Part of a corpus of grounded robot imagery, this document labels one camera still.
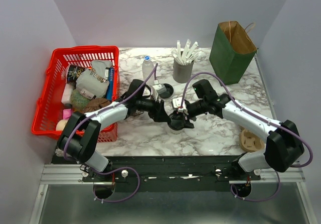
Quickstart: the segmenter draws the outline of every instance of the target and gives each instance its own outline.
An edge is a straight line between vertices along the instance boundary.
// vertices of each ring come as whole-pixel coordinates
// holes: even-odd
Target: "robotic arm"
[[[261,151],[238,156],[232,163],[234,175],[264,168],[273,168],[276,171],[284,172],[304,153],[301,141],[287,132],[249,115],[244,109],[252,110],[244,107],[240,102],[237,103],[242,106],[242,109],[238,108],[227,94],[218,96],[209,81],[204,79],[193,84],[199,100],[194,103],[189,103],[185,100],[183,106],[181,106],[182,98],[173,99],[172,105],[174,111],[169,116],[165,112],[164,101],[153,98],[147,99],[143,96],[143,88],[134,97],[126,101],[126,103],[119,104],[119,102],[134,93],[142,83],[141,80],[135,79],[128,91],[120,99],[114,101],[110,106],[96,111],[96,116],[86,121],[79,128],[79,130],[85,130],[83,137],[78,134],[72,137],[67,148],[67,154],[97,171],[104,171],[109,161],[106,157],[95,151],[99,132],[117,121],[126,119],[137,110],[147,111],[149,117],[155,122],[165,122],[175,131],[182,130],[183,128],[194,128],[190,120],[195,121],[196,116],[207,113],[233,121],[249,129],[265,141],[266,148]],[[57,147],[63,150],[76,126],[92,114],[93,112],[86,114],[73,113],[57,142]],[[267,119],[269,123],[281,124],[281,126],[298,134],[295,124],[289,120],[280,123],[277,120],[270,120],[265,116],[260,116]]]

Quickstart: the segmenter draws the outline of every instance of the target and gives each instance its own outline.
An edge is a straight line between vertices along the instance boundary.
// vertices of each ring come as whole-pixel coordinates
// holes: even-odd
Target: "gray wall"
[[[74,40],[53,0],[0,0],[0,223],[29,222],[54,141],[31,134],[51,53]]]
[[[54,0],[78,45],[212,46],[219,22],[237,20],[259,46],[286,0]]]
[[[314,160],[304,173],[321,223],[320,6],[321,0],[287,0],[265,36],[258,57],[278,119],[294,121],[313,148]]]

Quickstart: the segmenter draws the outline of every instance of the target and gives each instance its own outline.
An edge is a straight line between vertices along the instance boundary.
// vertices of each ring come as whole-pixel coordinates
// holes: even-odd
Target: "gift bag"
[[[256,47],[247,35],[255,27],[245,29],[237,21],[218,24],[210,62],[215,74],[226,85],[238,83],[256,53]]]

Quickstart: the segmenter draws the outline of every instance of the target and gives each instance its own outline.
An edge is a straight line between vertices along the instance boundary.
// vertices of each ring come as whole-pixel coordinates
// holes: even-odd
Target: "water bottle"
[[[144,57],[144,61],[142,63],[142,77],[144,80],[147,79],[148,75],[151,73],[151,71],[154,69],[154,64],[151,61],[149,56]],[[154,74],[150,77],[150,79],[146,83],[149,86],[154,85]]]

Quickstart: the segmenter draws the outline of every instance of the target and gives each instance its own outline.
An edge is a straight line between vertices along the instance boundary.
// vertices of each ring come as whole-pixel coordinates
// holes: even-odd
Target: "red plastic basket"
[[[119,96],[119,49],[116,46],[80,46],[60,48],[53,51],[49,67],[46,70],[46,81],[41,97],[37,101],[37,109],[32,124],[34,135],[44,135],[57,140],[62,131],[55,131],[57,122],[62,120],[64,106],[61,103],[66,80],[64,72],[70,64],[91,67],[92,60],[110,60],[114,65],[114,85],[112,100]],[[117,123],[114,123],[99,134],[98,142],[117,140]]]

